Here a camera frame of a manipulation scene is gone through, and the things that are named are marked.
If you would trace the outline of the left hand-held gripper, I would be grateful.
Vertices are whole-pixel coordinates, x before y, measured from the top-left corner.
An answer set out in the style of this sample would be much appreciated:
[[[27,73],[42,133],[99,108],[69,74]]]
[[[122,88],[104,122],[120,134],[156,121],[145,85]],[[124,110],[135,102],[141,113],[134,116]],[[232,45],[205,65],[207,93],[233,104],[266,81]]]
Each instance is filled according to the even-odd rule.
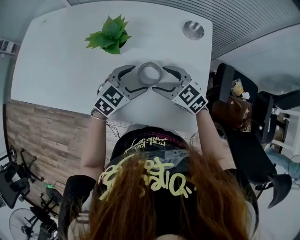
[[[129,104],[130,99],[134,99],[148,90],[148,87],[140,84],[120,86],[121,78],[134,68],[135,65],[124,65],[114,69],[105,82],[99,86],[94,108],[105,117],[110,117],[117,110]]]

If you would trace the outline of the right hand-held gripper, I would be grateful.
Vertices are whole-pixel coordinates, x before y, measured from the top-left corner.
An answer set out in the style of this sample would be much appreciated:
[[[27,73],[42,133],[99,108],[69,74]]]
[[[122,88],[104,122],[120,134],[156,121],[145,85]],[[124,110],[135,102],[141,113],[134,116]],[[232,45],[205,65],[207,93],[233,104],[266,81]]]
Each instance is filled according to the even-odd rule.
[[[179,108],[197,115],[208,104],[207,98],[203,95],[200,85],[191,79],[187,72],[176,66],[164,66],[163,69],[177,78],[180,87],[176,85],[157,85],[152,90],[159,95],[173,99]]]

